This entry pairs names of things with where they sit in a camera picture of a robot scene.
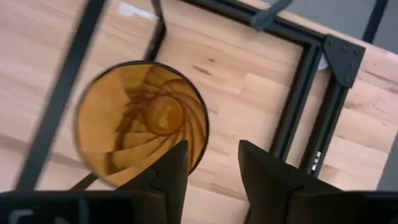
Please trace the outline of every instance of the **wooden table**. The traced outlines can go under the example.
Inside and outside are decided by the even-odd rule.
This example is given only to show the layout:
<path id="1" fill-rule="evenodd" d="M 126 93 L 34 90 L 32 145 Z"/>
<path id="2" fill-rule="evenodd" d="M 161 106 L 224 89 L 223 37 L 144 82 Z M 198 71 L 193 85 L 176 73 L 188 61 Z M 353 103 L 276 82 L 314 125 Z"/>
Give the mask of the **wooden table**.
<path id="1" fill-rule="evenodd" d="M 245 0 L 267 7 L 257 0 Z M 57 77 L 84 0 L 0 0 L 0 189 L 17 179 L 46 95 Z M 72 139 L 71 120 L 86 84 L 106 68 L 140 60 L 155 20 L 150 1 L 112 0 L 70 98 L 39 189 L 68 189 L 90 171 Z M 168 33 L 158 61 L 185 74 L 202 94 L 210 140 L 189 177 L 183 223 L 242 223 L 248 201 L 238 141 L 267 150 L 302 48 L 177 0 L 162 0 Z M 366 47 L 320 178 L 344 190 L 375 189 L 398 127 L 398 55 L 288 12 L 281 16 Z M 330 73 L 319 71 L 287 162 L 299 164 Z M 96 182 L 91 189 L 111 189 Z"/>

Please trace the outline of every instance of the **wooden surface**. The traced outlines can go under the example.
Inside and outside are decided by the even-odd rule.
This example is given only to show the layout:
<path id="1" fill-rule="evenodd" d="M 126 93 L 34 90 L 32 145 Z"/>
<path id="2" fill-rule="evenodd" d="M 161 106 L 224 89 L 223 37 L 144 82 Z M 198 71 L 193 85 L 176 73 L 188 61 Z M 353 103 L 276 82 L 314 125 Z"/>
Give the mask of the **wooden surface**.
<path id="1" fill-rule="evenodd" d="M 84 2 L 0 0 L 0 190 L 11 189 L 17 179 Z M 76 102 L 103 70 L 143 56 L 155 21 L 142 14 L 121 14 L 123 2 L 151 11 L 149 0 L 109 1 L 38 189 L 68 189 L 89 173 L 72 139 Z M 238 167 L 238 141 L 247 139 L 268 149 L 302 48 L 183 2 L 162 4 L 168 33 L 158 61 L 191 79 L 210 117 L 209 144 L 189 177 L 182 223 L 242 223 L 248 202 Z M 367 47 L 320 178 L 345 190 L 375 189 L 398 127 L 398 56 L 288 12 L 281 15 Z M 299 164 L 328 77 L 328 71 L 317 73 L 290 164 Z M 96 182 L 90 188 L 111 187 Z"/>

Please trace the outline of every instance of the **amber glass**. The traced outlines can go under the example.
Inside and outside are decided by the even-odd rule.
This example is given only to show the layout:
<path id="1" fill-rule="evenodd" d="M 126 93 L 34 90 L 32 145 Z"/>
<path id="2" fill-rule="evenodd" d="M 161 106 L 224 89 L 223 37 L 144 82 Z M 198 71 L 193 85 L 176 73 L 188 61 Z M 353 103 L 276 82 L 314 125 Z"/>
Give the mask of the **amber glass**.
<path id="1" fill-rule="evenodd" d="M 80 154 L 99 177 L 120 186 L 188 140 L 188 167 L 208 140 L 205 104 L 178 71 L 156 62 L 128 62 L 100 75 L 76 114 Z"/>

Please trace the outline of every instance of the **gray floor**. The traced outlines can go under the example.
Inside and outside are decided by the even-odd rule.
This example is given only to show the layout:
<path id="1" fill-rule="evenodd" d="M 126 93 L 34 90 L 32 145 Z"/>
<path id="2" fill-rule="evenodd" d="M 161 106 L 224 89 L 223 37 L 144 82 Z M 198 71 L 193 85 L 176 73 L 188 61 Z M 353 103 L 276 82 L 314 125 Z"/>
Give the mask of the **gray floor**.
<path id="1" fill-rule="evenodd" d="M 263 1 L 274 4 L 278 0 Z M 293 0 L 287 10 L 362 39 L 375 2 L 376 0 Z M 389 0 L 373 44 L 398 54 L 398 0 Z M 389 154 L 378 185 L 379 190 L 398 190 L 397 170 L 398 137 Z"/>

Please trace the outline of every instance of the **black metal frame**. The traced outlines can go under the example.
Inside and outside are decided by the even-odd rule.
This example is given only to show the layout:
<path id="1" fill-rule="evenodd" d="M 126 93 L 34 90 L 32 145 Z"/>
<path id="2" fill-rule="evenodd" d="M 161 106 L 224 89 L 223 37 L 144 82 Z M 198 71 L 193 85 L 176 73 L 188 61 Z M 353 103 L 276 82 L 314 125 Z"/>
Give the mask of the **black metal frame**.
<path id="1" fill-rule="evenodd" d="M 200 6 L 247 26 L 251 26 L 253 17 L 263 12 L 235 0 L 182 1 Z M 300 63 L 270 148 L 271 153 L 283 161 L 289 154 L 290 145 L 299 125 L 322 53 L 325 53 L 330 64 L 332 76 L 300 165 L 300 168 L 307 173 L 317 176 L 348 89 L 353 86 L 356 78 L 364 48 L 332 35 L 310 30 L 278 16 L 273 17 L 273 23 L 262 31 L 295 42 L 303 47 Z"/>
<path id="2" fill-rule="evenodd" d="M 34 190 L 40 171 L 49 153 L 52 139 L 56 133 L 73 82 L 90 43 L 90 37 L 95 29 L 95 25 L 100 18 L 105 1 L 88 1 L 86 5 L 77 32 L 72 40 L 69 53 L 50 97 L 49 104 L 44 112 L 39 130 L 30 147 L 29 155 L 16 190 Z M 285 7 L 286 3 L 289 3 L 289 0 L 284 0 L 285 4 L 274 6 L 268 13 L 236 0 L 180 1 L 215 12 L 246 26 L 254 26 L 257 30 L 276 35 L 303 47 L 300 64 L 296 71 L 294 82 L 285 103 L 271 147 L 273 155 L 281 160 L 285 160 L 289 153 L 290 145 L 315 78 L 320 58 L 322 53 L 326 55 L 332 70 L 332 76 L 317 121 L 313 127 L 305 156 L 300 165 L 301 169 L 305 169 L 309 174 L 317 176 L 335 130 L 348 89 L 353 86 L 356 78 L 364 54 L 364 48 L 278 17 L 276 15 L 277 12 Z M 144 57 L 146 60 L 155 60 L 166 31 L 159 0 L 152 0 L 152 4 L 159 20 L 157 21 L 154 36 Z M 83 182 L 86 184 L 81 185 L 86 186 L 87 183 L 95 179 L 95 175 L 92 176 L 90 174 L 86 178 L 86 181 L 82 180 L 78 185 Z"/>

